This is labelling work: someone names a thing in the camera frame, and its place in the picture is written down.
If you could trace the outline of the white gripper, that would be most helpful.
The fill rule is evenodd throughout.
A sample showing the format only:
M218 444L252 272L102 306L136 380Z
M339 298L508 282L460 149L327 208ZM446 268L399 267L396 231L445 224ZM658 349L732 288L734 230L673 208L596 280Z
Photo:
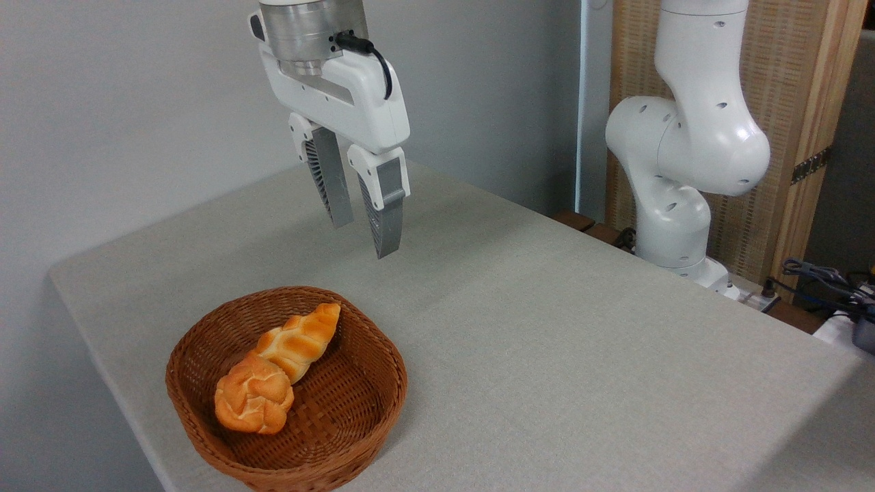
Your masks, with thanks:
M397 147L409 138L410 125L394 69L393 90L385 99L383 66L372 55L343 51L325 60L319 76L310 76L276 59L265 41L258 49L276 99L294 112L288 127L295 150L310 170L332 225L340 228L354 220L336 133L354 143L347 158L358 174L376 256L397 251L403 200L410 195L406 159Z

